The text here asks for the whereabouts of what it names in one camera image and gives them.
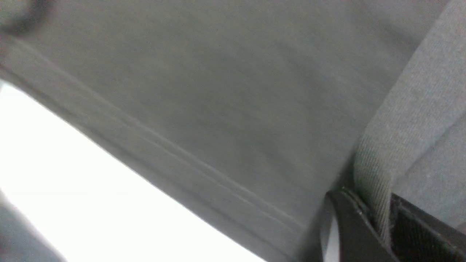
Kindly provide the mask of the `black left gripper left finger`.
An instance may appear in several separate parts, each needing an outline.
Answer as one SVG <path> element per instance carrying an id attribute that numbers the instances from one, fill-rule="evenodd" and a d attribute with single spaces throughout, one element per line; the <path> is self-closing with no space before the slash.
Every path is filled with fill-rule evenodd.
<path id="1" fill-rule="evenodd" d="M 326 193 L 320 226 L 323 262 L 398 262 L 358 201 L 343 190 Z"/>

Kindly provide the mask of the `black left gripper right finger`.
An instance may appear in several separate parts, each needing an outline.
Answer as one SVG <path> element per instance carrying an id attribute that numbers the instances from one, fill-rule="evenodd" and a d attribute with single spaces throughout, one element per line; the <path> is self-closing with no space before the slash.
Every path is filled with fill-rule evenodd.
<path id="1" fill-rule="evenodd" d="M 400 262 L 464 262 L 465 235 L 393 194 L 391 249 Z"/>

